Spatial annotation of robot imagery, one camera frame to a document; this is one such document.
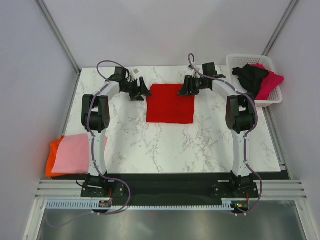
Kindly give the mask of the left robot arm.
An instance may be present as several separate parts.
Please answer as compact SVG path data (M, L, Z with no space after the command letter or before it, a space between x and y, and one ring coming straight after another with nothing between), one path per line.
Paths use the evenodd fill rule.
M104 177L107 173L105 135L111 121L109 101L119 93L128 94L131 101L143 101L144 97L152 96L144 78L137 77L138 73L137 69L118 66L97 93L82 97L81 123L89 140L90 175Z

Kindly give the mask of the left aluminium frame post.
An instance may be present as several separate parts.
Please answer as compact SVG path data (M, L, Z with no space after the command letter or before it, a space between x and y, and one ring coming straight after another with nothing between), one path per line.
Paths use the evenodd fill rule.
M50 13L49 8L47 7L44 0L35 0L34 1L36 5L39 7L39 10L43 14L44 19L46 20L50 30L52 31L54 37L58 41L60 47L62 48L64 54L68 58L68 61L72 65L72 68L76 72L77 76L79 77L81 75L81 69L79 65L77 64L67 42L65 41L58 25L56 24L56 21L54 20L52 14Z

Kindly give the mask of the magenta t shirt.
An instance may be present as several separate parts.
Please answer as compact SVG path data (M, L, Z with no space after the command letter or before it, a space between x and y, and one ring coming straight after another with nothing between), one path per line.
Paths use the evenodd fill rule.
M260 63L251 64L251 65L267 70ZM284 81L283 76L275 74L273 71L270 71L270 70L267 70L267 71L269 72L269 75L263 79L260 91L257 97L255 97L256 101L267 101L271 92L275 90Z

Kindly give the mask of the black t shirt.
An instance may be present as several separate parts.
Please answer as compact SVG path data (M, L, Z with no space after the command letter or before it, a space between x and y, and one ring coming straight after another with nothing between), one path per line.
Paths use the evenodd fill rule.
M256 98L260 92L262 82L269 75L269 72L257 66L246 64L244 67L233 68L232 74L238 77L242 88Z

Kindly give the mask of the aluminium frame post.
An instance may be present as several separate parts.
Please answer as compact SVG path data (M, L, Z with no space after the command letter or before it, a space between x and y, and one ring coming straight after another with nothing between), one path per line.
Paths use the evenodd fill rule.
M81 75L81 69L79 65L77 64L67 42L65 41L58 25L56 24L56 21L54 20L52 14L50 13L49 8L47 7L44 0L35 0L34 1L36 5L39 7L39 10L43 14L44 19L46 20L50 30L52 31L54 37L58 41L60 47L62 48L64 54L68 58L68 61L72 65L72 68L76 72L77 76L79 77Z
M291 16L293 15L295 9L299 5L301 1L300 0L291 0L286 7L282 17L280 18L276 28L274 29L267 45L265 46L262 55L268 56L273 49L274 45L276 44L278 38L280 37L281 33L286 27L286 24L289 22Z

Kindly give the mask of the right aluminium frame post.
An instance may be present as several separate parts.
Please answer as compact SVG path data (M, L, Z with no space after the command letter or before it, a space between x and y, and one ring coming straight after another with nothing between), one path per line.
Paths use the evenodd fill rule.
M280 18L276 28L274 29L267 45L265 46L262 55L268 56L273 49L274 45L276 44L278 38L280 37L281 33L286 27L286 24L289 22L291 16L293 15L295 9L299 5L301 1L300 0L291 0L286 7L282 17Z

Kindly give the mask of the folded pink t shirt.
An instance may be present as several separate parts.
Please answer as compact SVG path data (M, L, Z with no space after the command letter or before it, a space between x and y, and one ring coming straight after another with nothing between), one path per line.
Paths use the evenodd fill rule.
M87 174L89 167L90 150L88 135L82 133L64 136L58 147L52 172L63 174L62 176Z

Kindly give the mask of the red t shirt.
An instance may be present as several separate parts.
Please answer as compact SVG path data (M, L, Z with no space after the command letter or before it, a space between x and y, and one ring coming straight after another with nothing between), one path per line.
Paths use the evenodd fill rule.
M179 96L182 84L153 84L146 98L147 123L192 124L195 96Z

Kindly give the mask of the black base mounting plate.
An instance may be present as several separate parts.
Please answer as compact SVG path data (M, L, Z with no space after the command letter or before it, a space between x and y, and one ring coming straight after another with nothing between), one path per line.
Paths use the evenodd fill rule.
M234 178L231 173L123 173L106 178L88 174L83 198L111 198L118 205L204 205L222 199L259 196L254 176Z

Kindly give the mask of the aluminium front rail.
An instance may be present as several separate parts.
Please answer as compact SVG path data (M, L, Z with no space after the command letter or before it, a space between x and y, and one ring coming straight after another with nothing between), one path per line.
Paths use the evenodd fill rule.
M79 199L81 187L74 180L41 180L35 197L38 199ZM306 200L299 180L263 180L262 200Z

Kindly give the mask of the folded orange t shirt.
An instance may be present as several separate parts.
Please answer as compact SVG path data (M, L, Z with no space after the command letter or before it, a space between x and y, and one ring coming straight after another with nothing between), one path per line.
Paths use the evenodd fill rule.
M46 167L45 167L46 178L55 178L63 175L62 173L53 173L53 167L56 162L58 148L63 138L64 136L50 143L50 152L49 152L49 156L48 156Z

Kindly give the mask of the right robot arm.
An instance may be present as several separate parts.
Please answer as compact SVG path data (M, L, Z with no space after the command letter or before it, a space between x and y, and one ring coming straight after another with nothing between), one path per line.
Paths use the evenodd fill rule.
M209 89L226 101L225 121L233 140L231 174L236 179L248 177L254 173L249 166L249 139L258 124L257 108L249 94L236 90L224 76L209 75L212 66L212 63L204 64L204 73L200 73L198 67L190 64L192 74L184 77L177 95L196 96L201 90Z

